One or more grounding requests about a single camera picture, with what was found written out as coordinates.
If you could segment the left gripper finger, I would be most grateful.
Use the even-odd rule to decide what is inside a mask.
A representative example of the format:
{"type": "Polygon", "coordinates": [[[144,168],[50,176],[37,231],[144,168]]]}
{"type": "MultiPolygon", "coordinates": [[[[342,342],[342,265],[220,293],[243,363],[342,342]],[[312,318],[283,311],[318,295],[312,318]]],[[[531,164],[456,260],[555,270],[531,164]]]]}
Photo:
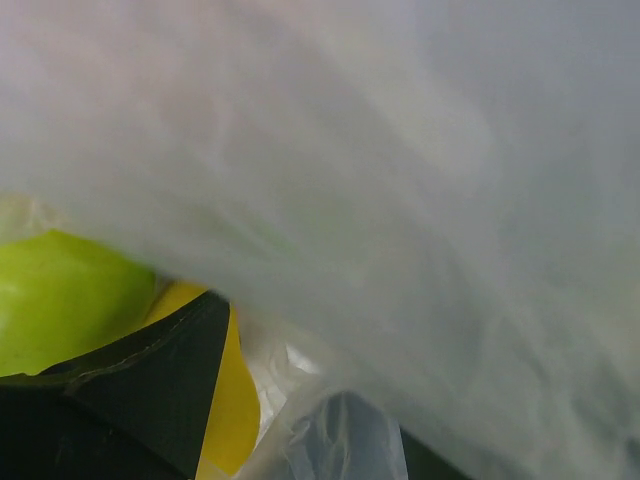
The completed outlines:
{"type": "Polygon", "coordinates": [[[207,292],[98,350],[2,378],[2,478],[194,478],[229,317],[207,292]]]}

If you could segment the clear plastic bag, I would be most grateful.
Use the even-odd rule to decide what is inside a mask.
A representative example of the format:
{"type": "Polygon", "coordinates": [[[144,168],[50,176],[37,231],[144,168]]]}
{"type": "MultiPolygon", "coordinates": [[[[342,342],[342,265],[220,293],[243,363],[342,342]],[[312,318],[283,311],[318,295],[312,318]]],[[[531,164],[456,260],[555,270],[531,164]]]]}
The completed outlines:
{"type": "Polygon", "coordinates": [[[1,187],[471,477],[639,475],[635,1],[5,1],[1,187]]]}

